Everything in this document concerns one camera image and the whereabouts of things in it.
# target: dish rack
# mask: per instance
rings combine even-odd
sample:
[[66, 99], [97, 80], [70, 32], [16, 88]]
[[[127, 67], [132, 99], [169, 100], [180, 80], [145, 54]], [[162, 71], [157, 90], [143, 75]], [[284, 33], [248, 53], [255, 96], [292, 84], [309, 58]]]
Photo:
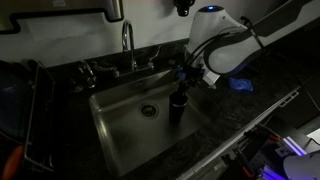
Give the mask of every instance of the dish rack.
[[52, 103], [55, 81], [40, 61], [34, 84], [24, 159], [31, 163], [32, 170], [53, 172]]

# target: wall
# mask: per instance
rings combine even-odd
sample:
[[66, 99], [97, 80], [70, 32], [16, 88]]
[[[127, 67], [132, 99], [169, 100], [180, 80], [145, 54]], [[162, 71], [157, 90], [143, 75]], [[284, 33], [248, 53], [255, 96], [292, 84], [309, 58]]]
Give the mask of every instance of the wall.
[[[185, 39], [195, 12], [206, 5], [223, 6], [236, 20], [259, 20], [283, 0], [196, 0], [188, 17], [179, 17], [173, 0], [123, 0], [125, 18], [133, 25], [135, 47]], [[41, 60], [45, 66], [122, 51], [122, 22], [109, 23], [102, 14], [19, 20], [21, 32], [0, 35], [0, 59]]]

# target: stainless steel sink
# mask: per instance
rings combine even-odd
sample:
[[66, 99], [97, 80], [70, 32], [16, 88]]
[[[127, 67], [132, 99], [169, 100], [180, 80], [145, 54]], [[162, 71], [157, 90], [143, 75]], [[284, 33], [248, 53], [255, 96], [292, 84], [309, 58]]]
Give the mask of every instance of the stainless steel sink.
[[169, 122], [169, 95], [176, 86], [173, 72], [166, 71], [90, 97], [112, 175], [125, 175], [210, 122], [216, 106], [198, 87], [188, 91], [180, 124]]

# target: countertop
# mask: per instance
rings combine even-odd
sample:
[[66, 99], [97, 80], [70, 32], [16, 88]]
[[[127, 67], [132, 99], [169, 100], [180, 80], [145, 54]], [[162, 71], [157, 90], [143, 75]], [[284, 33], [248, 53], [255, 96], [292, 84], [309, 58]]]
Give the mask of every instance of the countertop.
[[[112, 177], [107, 171], [88, 99], [104, 89], [174, 68], [175, 65], [168, 61], [181, 62], [183, 57], [181, 43], [174, 45], [179, 45], [179, 50], [165, 49], [162, 54], [166, 56], [156, 59], [154, 72], [138, 72], [118, 79], [109, 74], [100, 74], [95, 88], [79, 93], [70, 93], [68, 87], [68, 79], [76, 64], [49, 69], [57, 81], [53, 117], [55, 179], [175, 179], [318, 72], [315, 59], [302, 60], [298, 54], [274, 46], [268, 55], [252, 61], [240, 73], [232, 76], [250, 79], [254, 87], [252, 92], [231, 89], [228, 77], [221, 77], [217, 81], [217, 89], [209, 89], [200, 83], [217, 103], [217, 116], [193, 135], [134, 171], [120, 178]], [[120, 56], [116, 54], [95, 60], [117, 59]]]

